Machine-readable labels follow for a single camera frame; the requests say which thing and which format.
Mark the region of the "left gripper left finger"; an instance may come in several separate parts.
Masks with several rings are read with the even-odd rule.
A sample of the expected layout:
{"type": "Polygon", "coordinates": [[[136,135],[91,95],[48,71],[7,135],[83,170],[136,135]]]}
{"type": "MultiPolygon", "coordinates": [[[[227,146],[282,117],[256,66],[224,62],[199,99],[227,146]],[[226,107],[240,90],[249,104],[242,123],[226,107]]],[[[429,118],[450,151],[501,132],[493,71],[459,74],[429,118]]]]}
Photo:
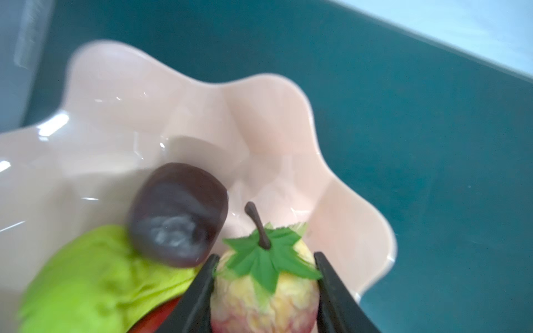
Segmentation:
{"type": "Polygon", "coordinates": [[[210,298],[214,288],[214,273],[219,255],[210,255],[182,295],[170,315],[156,333],[211,333],[210,298]]]}

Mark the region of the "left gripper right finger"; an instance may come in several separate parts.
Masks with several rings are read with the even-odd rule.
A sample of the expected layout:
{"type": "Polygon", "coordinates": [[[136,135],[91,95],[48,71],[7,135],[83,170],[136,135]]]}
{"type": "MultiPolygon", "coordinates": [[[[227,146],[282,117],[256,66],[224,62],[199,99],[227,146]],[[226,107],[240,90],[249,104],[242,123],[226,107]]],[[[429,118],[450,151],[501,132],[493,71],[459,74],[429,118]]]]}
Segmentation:
{"type": "Polygon", "coordinates": [[[320,333],[380,333],[352,297],[327,257],[314,253],[316,266],[323,278],[319,280],[320,302],[317,328],[320,333]]]}

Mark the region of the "red apple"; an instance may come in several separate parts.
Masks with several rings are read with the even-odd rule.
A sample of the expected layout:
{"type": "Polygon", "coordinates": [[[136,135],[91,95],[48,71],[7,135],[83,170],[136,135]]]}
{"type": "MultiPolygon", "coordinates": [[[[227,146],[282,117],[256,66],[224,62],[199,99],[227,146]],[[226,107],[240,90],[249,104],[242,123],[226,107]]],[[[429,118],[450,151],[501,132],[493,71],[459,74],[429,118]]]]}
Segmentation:
{"type": "Polygon", "coordinates": [[[144,315],[128,333],[154,333],[160,325],[173,312],[179,303],[180,297],[169,300],[155,308],[148,314],[144,315]]]}

